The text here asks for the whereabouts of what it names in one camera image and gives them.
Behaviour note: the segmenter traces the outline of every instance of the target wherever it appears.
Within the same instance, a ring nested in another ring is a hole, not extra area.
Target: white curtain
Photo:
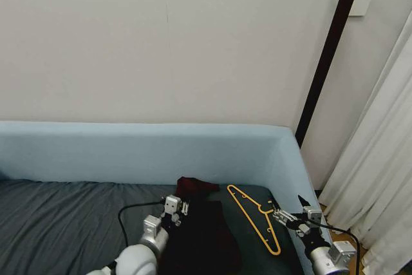
[[[369,251],[363,273],[412,260],[412,13],[319,200]]]

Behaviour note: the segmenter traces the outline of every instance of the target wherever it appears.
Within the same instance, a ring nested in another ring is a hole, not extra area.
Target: white wall
[[[302,146],[315,188],[332,172],[411,10],[412,0],[372,0],[365,17],[349,18]]]
[[[0,0],[0,119],[293,126],[337,0]]]

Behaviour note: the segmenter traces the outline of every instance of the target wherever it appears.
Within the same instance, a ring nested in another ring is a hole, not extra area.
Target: dark metal frame
[[[296,130],[296,140],[299,147],[302,146],[304,136],[309,127],[310,120],[314,114],[315,107],[319,96],[322,92],[323,84],[328,75],[330,65],[335,55],[339,40],[341,39],[343,29],[349,17],[349,12],[354,0],[339,0],[335,14],[329,28],[328,36],[323,46],[321,58],[319,59],[316,72],[309,93],[304,104],[301,119]]]

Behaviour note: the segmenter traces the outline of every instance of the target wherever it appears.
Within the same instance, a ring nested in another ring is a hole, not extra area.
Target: maroon garment
[[[176,196],[188,201],[189,214],[171,231],[159,263],[159,274],[235,274],[241,253],[223,216],[219,201],[206,201],[219,185],[181,177]]]

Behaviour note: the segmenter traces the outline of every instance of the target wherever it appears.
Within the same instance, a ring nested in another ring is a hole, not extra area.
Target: black cable
[[[313,220],[310,220],[310,219],[306,219],[306,220],[308,222],[314,223],[315,225],[318,225],[319,227],[327,228],[329,230],[335,230],[335,231],[345,233],[345,234],[351,236],[355,240],[355,242],[356,242],[356,272],[355,273],[356,273],[356,275],[359,275],[359,267],[360,267],[360,263],[361,263],[361,243],[359,243],[358,238],[349,231],[346,231],[346,230],[343,230],[343,229],[340,229],[340,228],[335,228],[335,227],[332,227],[331,225],[323,225],[321,223],[317,223],[317,222],[315,222]]]
[[[156,204],[162,204],[163,202],[164,202],[164,200],[160,200],[160,201],[157,201],[157,202],[130,204],[130,205],[127,205],[127,206],[123,206],[123,207],[119,210],[119,212],[118,212],[118,214],[117,214],[117,219],[118,219],[118,222],[119,222],[119,224],[120,224],[120,227],[122,228],[123,237],[124,237],[124,241],[125,241],[125,243],[126,243],[126,247],[129,246],[129,241],[127,240],[126,230],[124,229],[123,222],[122,222],[122,217],[121,217],[122,212],[123,212],[124,210],[126,210],[126,209],[130,209],[131,207],[147,206],[147,205],[156,205]]]

